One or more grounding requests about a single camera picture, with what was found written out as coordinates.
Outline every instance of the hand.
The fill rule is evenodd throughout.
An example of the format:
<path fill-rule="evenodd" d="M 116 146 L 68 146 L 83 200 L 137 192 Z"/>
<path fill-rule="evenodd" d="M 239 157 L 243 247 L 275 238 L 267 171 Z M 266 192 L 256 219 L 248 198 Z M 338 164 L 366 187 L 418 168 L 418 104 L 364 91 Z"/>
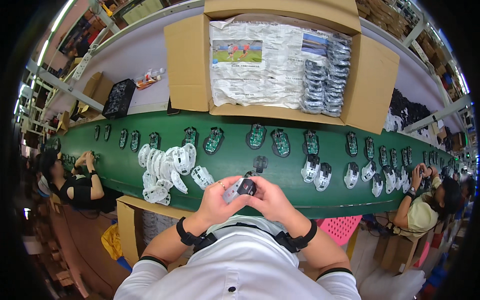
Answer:
<path fill-rule="evenodd" d="M 232 176 L 223 178 L 220 181 L 226 188 L 232 186 L 241 176 Z M 237 211 L 241 210 L 250 198 L 249 195 L 241 195 L 227 204 L 223 200 L 222 195 L 225 192 L 223 186 L 215 182 L 207 186 L 202 198 L 200 208 L 194 213 L 195 218 L 199 220 L 206 229 L 215 224 L 221 224 L 233 216 Z"/>
<path fill-rule="evenodd" d="M 278 185 L 270 183 L 263 177 L 253 176 L 249 179 L 255 182 L 257 192 L 248 199 L 247 204 L 261 212 L 267 220 L 285 224 L 296 213 L 297 210 Z"/>
<path fill-rule="evenodd" d="M 94 161 L 94 156 L 92 154 L 92 151 L 87 151 L 85 153 L 85 163 L 88 166 L 93 166 L 93 161 Z"/>
<path fill-rule="evenodd" d="M 75 162 L 75 167 L 83 166 L 85 165 L 85 156 L 87 155 L 89 151 L 85 151 L 82 153 L 82 155 L 77 159 Z"/>
<path fill-rule="evenodd" d="M 420 166 L 421 164 L 417 165 L 415 169 L 412 171 L 412 187 L 415 189 L 415 191 L 418 191 L 420 187 L 420 182 L 421 182 L 421 176 L 420 176 Z"/>
<path fill-rule="evenodd" d="M 423 177 L 429 177 L 431 174 L 429 174 L 428 168 L 424 163 L 419 163 L 418 166 L 420 166 L 420 170 L 423 171 L 422 176 Z"/>

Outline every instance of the yellow bag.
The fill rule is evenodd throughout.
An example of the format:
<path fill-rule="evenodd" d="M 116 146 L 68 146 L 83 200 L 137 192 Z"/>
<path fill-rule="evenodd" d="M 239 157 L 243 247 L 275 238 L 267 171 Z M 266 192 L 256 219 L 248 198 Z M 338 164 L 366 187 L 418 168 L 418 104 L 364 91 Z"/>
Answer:
<path fill-rule="evenodd" d="M 120 246 L 120 234 L 118 223 L 110 226 L 102 235 L 102 244 L 105 250 L 108 251 L 113 260 L 117 260 L 123 256 Z"/>

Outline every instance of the pink stool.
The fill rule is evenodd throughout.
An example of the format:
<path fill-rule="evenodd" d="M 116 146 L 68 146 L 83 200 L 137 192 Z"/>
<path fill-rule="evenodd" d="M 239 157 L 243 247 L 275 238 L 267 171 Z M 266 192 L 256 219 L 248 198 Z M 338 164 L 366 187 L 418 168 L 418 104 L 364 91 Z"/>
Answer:
<path fill-rule="evenodd" d="M 337 218 L 317 219 L 317 226 L 339 245 L 345 245 L 359 224 L 360 216 L 340 216 Z"/>
<path fill-rule="evenodd" d="M 425 246 L 423 246 L 423 251 L 421 252 L 420 259 L 417 260 L 416 263 L 413 264 L 414 267 L 420 268 L 425 259 L 427 258 L 428 251 L 430 250 L 430 243 L 425 242 Z"/>

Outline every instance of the green conveyor belt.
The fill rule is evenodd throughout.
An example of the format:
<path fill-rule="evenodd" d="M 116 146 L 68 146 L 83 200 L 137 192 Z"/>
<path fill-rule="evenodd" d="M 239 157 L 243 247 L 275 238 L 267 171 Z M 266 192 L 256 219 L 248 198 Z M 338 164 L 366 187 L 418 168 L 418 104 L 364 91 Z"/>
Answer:
<path fill-rule="evenodd" d="M 245 136 L 251 130 L 251 125 L 260 122 L 268 132 L 273 129 L 284 129 L 290 141 L 291 152 L 286 158 L 281 158 L 272 152 L 272 138 L 266 137 L 264 145 L 258 150 L 250 149 L 245 143 Z M 110 123 L 111 134 L 108 142 L 103 139 L 95 141 L 95 126 L 100 125 L 100 135 L 103 135 L 105 125 Z M 395 132 L 383 131 L 375 135 L 349 126 L 335 126 L 315 124 L 299 121 L 263 119 L 251 117 L 212 116 L 208 113 L 182 111 L 178 115 L 167 116 L 166 112 L 150 112 L 135 114 L 118 120 L 102 120 L 90 122 L 70 128 L 60 137 L 61 152 L 78 157 L 83 151 L 93 150 L 100 154 L 96 163 L 97 172 L 102 184 L 113 189 L 142 198 L 142 175 L 145 168 L 138 165 L 137 153 L 130 150 L 131 132 L 138 130 L 141 134 L 140 145 L 149 143 L 149 134 L 158 132 L 161 137 L 160 150 L 166 151 L 173 146 L 181 146 L 185 136 L 185 128 L 193 126 L 199 134 L 196 165 L 206 167 L 215 180 L 227 176 L 244 175 L 253 169 L 253 159 L 257 156 L 268 158 L 268 167 L 262 176 L 278 184 L 291 203 L 310 218 L 326 218 L 337 216 L 356 216 L 366 213 L 376 213 L 398 208 L 403 199 L 402 190 L 394 191 L 390 195 L 385 193 L 375 198 L 372 194 L 372 181 L 363 182 L 360 178 L 357 185 L 349 190 L 346 188 L 343 177 L 347 171 L 348 162 L 354 161 L 361 168 L 367 165 L 367 158 L 363 154 L 365 138 L 371 136 L 375 143 L 375 157 L 378 165 L 378 147 L 385 145 L 390 161 L 390 149 L 401 151 L 407 146 L 412 147 L 413 165 L 407 167 L 411 172 L 414 165 L 423 161 L 423 151 L 435 150 L 439 157 L 448 161 L 451 156 L 429 144 L 404 136 Z M 203 140 L 210 133 L 210 128 L 221 127 L 225 140 L 219 151 L 210 156 L 202 148 Z M 129 136 L 124 149 L 119 148 L 120 132 L 128 129 Z M 305 164 L 306 155 L 302 151 L 304 142 L 303 132 L 306 129 L 316 130 L 319 137 L 320 162 L 327 162 L 332 166 L 330 185 L 323 192 L 318 192 L 313 183 L 305 183 L 300 169 Z M 358 155 L 350 157 L 345 150 L 346 134 L 353 131 L 358 139 Z M 385 180 L 383 172 L 377 170 Z M 182 209 L 196 210 L 200 205 L 203 191 L 193 181 L 190 175 L 182 176 L 188 187 L 188 194 L 179 192 L 175 187 L 170 190 L 172 200 L 170 205 Z M 255 209 L 246 207 L 240 214 L 258 216 Z"/>

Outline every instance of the black shirt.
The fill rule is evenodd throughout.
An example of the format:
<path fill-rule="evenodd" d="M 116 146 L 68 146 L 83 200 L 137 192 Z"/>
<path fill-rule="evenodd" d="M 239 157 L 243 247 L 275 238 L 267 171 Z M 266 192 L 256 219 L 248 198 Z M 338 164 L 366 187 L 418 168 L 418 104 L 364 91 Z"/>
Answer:
<path fill-rule="evenodd" d="M 103 188 L 104 196 L 100 199 L 90 199 L 90 189 L 92 188 L 92 179 L 90 175 L 72 175 L 68 173 L 65 183 L 60 188 L 57 196 L 65 203 L 72 205 L 77 209 L 95 209 L 103 213 L 109 213 L 115 210 L 117 198 L 123 196 L 123 193 L 107 188 Z M 73 187 L 73 199 L 70 199 L 67 190 Z"/>

